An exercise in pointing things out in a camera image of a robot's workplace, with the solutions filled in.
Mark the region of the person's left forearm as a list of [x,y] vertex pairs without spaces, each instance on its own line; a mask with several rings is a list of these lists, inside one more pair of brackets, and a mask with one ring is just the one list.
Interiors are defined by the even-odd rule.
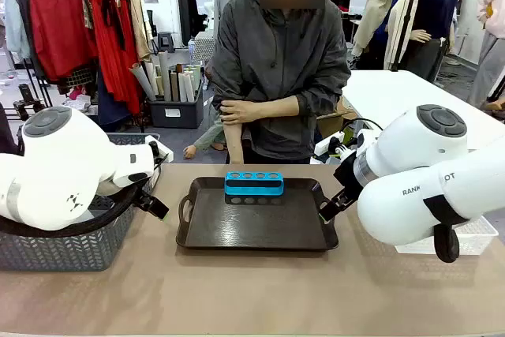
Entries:
[[294,117],[299,113],[300,107],[296,96],[254,104],[256,119]]

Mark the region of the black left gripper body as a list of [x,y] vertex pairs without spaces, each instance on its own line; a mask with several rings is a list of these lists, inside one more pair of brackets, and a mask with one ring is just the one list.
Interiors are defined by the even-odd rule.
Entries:
[[133,196],[133,205],[136,207],[151,207],[155,203],[155,198],[143,190],[137,191]]

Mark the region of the white background table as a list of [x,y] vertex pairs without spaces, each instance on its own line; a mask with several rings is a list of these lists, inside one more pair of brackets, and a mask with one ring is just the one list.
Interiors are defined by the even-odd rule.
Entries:
[[360,118],[386,128],[405,111],[422,104],[447,107],[468,127],[468,148],[478,150],[501,137],[505,125],[456,96],[408,71],[354,70],[342,98]]

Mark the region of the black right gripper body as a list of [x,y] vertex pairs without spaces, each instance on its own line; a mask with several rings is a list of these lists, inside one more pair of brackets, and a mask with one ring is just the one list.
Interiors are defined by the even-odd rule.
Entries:
[[361,193],[361,184],[356,179],[354,173],[355,160],[356,154],[352,153],[345,158],[335,170],[334,176],[342,186],[339,196],[359,197]]

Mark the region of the person's left hand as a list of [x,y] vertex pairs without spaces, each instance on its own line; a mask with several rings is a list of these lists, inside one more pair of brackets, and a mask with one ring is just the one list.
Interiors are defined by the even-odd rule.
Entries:
[[257,106],[249,101],[223,100],[219,110],[225,125],[241,125],[258,119]]

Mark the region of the gray woven plastic basket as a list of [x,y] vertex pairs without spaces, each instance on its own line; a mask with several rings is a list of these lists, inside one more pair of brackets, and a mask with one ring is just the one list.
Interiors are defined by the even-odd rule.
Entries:
[[114,145],[114,172],[99,184],[98,194],[112,195],[132,184],[146,185],[148,192],[154,189],[161,172],[155,163],[152,149],[145,144],[143,133],[109,133]]
[[36,230],[0,216],[0,271],[104,271],[114,261],[134,217],[134,207],[103,220],[118,205],[107,197],[91,204],[94,217],[60,233]]

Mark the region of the patterned white cloth box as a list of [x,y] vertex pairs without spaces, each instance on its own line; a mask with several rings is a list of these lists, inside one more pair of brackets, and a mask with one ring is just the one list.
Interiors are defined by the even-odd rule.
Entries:
[[215,49],[214,31],[199,32],[194,38],[194,62],[208,62]]

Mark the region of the long red dress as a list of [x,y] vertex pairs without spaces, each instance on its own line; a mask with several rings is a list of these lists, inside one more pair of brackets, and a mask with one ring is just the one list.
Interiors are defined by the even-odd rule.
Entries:
[[95,44],[107,92],[140,113],[141,89],[131,69],[139,62],[127,0],[88,0]]

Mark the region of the white perforated plastic basket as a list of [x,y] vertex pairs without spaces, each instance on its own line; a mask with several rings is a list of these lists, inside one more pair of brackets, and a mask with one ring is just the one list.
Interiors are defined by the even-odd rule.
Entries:
[[[480,256],[499,235],[495,227],[483,216],[472,222],[458,226],[455,229],[459,240],[461,256]],[[396,245],[395,249],[401,254],[435,255],[434,237],[425,238],[407,245]]]

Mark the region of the red blouse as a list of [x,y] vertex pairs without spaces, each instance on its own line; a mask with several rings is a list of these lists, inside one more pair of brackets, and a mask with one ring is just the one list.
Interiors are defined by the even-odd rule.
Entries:
[[82,0],[29,0],[29,9],[35,52],[47,79],[68,77],[98,57]]

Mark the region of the tall gray paper roll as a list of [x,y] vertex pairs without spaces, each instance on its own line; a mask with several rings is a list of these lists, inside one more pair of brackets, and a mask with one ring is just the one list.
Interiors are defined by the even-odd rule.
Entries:
[[171,87],[170,87],[170,69],[168,61],[168,52],[160,51],[158,54],[159,64],[161,69],[161,77],[163,83],[163,98],[166,102],[171,102]]

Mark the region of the pale gray hanging garment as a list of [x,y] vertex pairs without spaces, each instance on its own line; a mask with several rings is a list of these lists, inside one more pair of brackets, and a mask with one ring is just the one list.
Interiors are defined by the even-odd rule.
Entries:
[[16,53],[20,59],[30,58],[30,46],[27,33],[21,16],[19,0],[4,0],[6,46],[12,53]]

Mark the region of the beige hanging garment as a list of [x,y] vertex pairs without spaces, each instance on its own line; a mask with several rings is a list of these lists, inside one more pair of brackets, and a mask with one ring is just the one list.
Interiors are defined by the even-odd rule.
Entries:
[[145,31],[141,0],[130,0],[130,9],[137,55],[140,60],[150,62],[152,52],[148,45],[148,37]]

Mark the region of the person's right forearm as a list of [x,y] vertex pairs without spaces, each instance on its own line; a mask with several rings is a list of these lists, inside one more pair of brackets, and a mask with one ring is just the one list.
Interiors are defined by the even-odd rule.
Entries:
[[242,124],[224,122],[224,133],[231,164],[243,164],[244,153],[241,142]]

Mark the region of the dark gray storage bin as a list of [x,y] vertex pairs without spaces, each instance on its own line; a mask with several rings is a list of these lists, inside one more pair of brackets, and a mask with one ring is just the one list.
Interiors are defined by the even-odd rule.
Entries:
[[203,102],[200,89],[194,95],[194,102],[147,101],[153,126],[168,129],[197,129],[204,118]]

